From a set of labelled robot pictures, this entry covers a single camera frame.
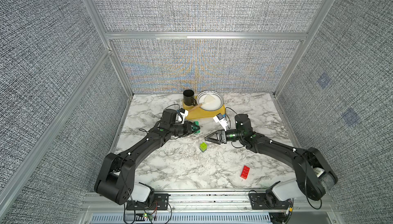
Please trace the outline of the lime lego brick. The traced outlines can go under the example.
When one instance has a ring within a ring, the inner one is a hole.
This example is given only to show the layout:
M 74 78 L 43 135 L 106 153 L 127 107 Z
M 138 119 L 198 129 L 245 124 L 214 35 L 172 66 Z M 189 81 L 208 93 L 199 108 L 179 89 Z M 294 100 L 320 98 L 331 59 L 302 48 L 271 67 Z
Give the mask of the lime lego brick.
M 207 145 L 206 143 L 201 143 L 201 144 L 199 145 L 199 149 L 200 149 L 202 152 L 205 152 L 205 151 L 207 150 L 207 148 L 208 148 L 208 145 Z

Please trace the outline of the dark green lego brick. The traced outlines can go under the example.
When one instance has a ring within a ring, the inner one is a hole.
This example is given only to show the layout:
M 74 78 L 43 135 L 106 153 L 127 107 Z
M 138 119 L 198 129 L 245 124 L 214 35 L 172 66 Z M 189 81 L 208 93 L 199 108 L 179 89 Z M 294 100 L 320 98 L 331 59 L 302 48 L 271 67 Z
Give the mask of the dark green lego brick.
M 193 122 L 191 128 L 193 133 L 200 133 L 200 126 L 198 121 Z

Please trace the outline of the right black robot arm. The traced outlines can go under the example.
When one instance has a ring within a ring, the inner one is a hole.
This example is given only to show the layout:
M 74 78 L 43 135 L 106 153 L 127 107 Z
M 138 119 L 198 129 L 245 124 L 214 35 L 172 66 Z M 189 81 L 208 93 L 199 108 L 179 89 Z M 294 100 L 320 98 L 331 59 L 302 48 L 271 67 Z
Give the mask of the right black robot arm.
M 338 177 L 318 149 L 291 147 L 255 132 L 247 114 L 235 116 L 234 129 L 217 130 L 206 136 L 205 141 L 218 145 L 239 141 L 245 149 L 291 167 L 295 178 L 275 183 L 266 190 L 266 201 L 271 206 L 302 196 L 319 201 L 338 182 Z

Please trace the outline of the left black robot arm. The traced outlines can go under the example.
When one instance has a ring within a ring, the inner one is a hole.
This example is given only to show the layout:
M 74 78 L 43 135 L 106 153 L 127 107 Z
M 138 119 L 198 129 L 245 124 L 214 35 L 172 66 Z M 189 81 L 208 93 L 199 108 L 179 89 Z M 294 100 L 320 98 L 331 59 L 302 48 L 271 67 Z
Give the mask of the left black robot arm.
M 143 139 L 125 151 L 109 153 L 104 158 L 94 191 L 119 205 L 126 203 L 132 197 L 135 171 L 140 163 L 169 140 L 188 137 L 198 131 L 200 126 L 196 122 L 186 120 L 177 110 L 165 109 Z

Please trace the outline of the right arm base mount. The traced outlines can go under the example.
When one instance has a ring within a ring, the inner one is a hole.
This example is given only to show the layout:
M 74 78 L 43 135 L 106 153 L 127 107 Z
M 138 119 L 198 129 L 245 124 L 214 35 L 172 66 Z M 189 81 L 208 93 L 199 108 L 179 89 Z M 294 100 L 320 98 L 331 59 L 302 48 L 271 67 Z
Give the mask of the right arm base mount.
M 292 207 L 292 202 L 289 199 L 279 201 L 271 194 L 250 191 L 248 197 L 253 210 L 286 210 Z

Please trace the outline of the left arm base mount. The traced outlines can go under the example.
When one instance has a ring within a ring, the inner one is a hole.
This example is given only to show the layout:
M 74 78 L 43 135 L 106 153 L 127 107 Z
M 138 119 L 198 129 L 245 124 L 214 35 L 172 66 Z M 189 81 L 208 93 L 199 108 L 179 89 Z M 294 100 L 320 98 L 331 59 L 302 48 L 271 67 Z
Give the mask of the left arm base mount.
M 154 210 L 167 210 L 169 202 L 169 194 L 154 194 L 147 198 L 146 201 L 132 201 L 129 200 L 126 205 L 126 210 L 145 210 L 145 211 L 154 211 Z

